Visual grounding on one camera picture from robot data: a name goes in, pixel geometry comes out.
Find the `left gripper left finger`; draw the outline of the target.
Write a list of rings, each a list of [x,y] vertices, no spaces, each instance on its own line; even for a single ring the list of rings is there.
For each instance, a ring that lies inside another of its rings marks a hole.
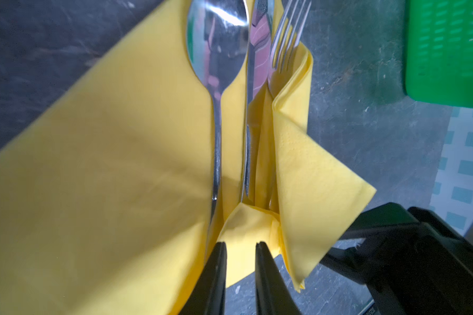
[[[225,313],[225,288],[227,275],[227,247],[218,242],[179,315]]]

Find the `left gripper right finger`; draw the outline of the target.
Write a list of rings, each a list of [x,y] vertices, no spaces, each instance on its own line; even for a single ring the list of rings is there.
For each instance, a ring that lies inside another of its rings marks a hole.
[[[257,314],[302,314],[264,241],[256,244],[255,282]]]

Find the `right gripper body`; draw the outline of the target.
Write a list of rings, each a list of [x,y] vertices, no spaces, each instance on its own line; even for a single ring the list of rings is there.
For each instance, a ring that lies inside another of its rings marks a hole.
[[[473,246],[433,211],[387,203],[363,212],[321,264],[367,286],[381,314],[473,314]]]

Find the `yellow paper napkin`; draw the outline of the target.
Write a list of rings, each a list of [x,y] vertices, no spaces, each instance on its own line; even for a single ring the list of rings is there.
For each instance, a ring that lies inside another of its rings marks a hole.
[[[204,267],[213,118],[189,64],[188,1],[165,1],[0,150],[0,314],[177,314]],[[246,75],[222,98],[232,286],[255,246],[296,290],[376,190],[307,135],[313,56],[259,98],[256,201],[240,202]]]

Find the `silver spoon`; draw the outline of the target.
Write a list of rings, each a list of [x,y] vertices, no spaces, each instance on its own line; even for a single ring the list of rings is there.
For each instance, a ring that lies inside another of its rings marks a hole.
[[[212,98],[214,171],[210,220],[222,180],[222,95],[243,67],[249,43],[245,1],[192,1],[187,15],[187,52],[194,73]]]

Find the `silver fork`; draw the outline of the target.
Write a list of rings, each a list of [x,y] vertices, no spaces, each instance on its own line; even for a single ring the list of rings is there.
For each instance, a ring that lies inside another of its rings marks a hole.
[[[311,9],[312,1],[288,1],[271,46],[268,88],[275,98],[293,74],[294,57]]]

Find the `silver knife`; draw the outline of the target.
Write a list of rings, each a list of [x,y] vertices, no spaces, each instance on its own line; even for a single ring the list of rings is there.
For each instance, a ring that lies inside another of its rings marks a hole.
[[[244,139],[244,170],[241,200],[254,203],[254,183],[262,114],[263,86],[268,78],[273,30],[274,1],[255,1],[250,24],[246,71],[246,108]]]

